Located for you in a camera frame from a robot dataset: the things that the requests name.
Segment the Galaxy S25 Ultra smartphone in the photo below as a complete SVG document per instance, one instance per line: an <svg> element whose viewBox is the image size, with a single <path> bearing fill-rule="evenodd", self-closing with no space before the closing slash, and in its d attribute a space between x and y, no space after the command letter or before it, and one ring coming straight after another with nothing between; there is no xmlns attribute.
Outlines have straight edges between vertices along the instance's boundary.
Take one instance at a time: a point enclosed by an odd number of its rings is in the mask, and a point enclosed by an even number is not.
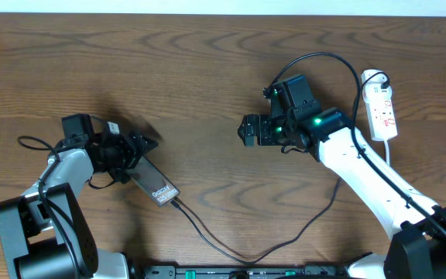
<svg viewBox="0 0 446 279"><path fill-rule="evenodd" d="M128 169L127 174L158 206L170 203L180 194L178 188L146 157Z"/></svg>

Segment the white power strip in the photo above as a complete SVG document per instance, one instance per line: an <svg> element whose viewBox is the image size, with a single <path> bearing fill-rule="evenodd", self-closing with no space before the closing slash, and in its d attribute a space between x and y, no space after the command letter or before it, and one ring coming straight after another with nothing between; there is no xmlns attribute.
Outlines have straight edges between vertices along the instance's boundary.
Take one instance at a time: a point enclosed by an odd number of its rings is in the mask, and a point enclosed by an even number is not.
<svg viewBox="0 0 446 279"><path fill-rule="evenodd" d="M362 98L365 102L371 139L388 141L397 136L389 77L377 69L363 71Z"/></svg>

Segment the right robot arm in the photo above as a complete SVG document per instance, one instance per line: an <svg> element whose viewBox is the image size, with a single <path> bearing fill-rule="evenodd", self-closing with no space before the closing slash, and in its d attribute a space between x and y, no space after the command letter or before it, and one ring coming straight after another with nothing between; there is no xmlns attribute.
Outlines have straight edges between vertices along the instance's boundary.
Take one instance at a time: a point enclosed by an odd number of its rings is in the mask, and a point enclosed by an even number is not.
<svg viewBox="0 0 446 279"><path fill-rule="evenodd" d="M245 146L281 146L309 153L334 171L368 206L390 245L387 254L362 256L345 267L354 278L446 278L446 207L408 184L337 108L323 110L307 79L277 81L263 95L268 114L245 115Z"/></svg>

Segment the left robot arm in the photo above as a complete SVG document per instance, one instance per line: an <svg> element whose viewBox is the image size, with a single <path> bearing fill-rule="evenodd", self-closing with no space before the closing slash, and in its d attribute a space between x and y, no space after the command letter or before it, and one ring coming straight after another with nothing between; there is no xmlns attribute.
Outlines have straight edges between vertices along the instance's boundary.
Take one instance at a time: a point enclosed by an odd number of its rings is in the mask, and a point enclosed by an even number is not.
<svg viewBox="0 0 446 279"><path fill-rule="evenodd" d="M128 172L158 143L114 122L94 131L94 116L62 119L64 138L48 152L47 166L20 196L0 202L0 241L11 278L143 278L143 270L124 253L97 248L77 202L94 174L107 173L114 183L129 181Z"/></svg>

